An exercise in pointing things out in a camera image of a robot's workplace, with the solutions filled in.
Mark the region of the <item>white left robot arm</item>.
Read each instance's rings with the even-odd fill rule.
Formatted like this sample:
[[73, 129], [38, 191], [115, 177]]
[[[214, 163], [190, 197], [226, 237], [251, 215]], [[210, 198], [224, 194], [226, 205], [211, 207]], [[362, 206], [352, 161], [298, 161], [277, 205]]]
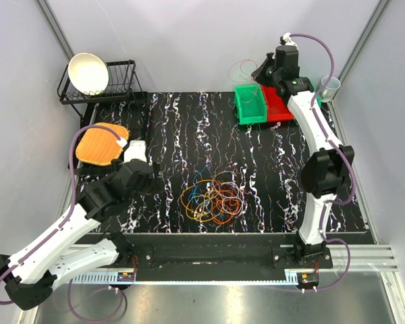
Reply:
[[9, 296], [7, 303], [27, 311], [78, 275], [102, 266], [130, 264], [134, 260], [132, 245], [119, 232], [84, 250], [65, 252], [88, 232], [127, 209], [133, 200], [154, 195], [161, 186], [159, 164], [140, 159], [125, 162], [118, 170], [86, 185], [76, 204], [32, 243], [13, 255], [0, 254], [0, 281]]

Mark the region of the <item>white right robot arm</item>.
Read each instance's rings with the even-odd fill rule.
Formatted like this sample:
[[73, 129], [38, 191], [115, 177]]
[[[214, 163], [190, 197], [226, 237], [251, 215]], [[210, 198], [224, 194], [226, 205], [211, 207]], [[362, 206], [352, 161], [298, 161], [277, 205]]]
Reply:
[[310, 151], [300, 172], [306, 206], [293, 247], [294, 262], [305, 268], [320, 263], [327, 253], [327, 221], [339, 190], [347, 179], [354, 177], [354, 149], [343, 145], [329, 127], [311, 81], [299, 75], [298, 58], [296, 46], [280, 45], [267, 54], [251, 76], [258, 84], [276, 90], [298, 122]]

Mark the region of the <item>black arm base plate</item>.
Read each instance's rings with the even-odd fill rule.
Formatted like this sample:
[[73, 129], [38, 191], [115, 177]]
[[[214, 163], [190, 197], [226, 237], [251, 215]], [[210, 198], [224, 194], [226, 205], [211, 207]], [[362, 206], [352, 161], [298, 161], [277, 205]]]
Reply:
[[319, 262], [296, 262], [295, 234], [127, 234], [138, 256], [139, 282], [260, 284], [285, 279], [286, 269], [332, 269], [331, 253]]

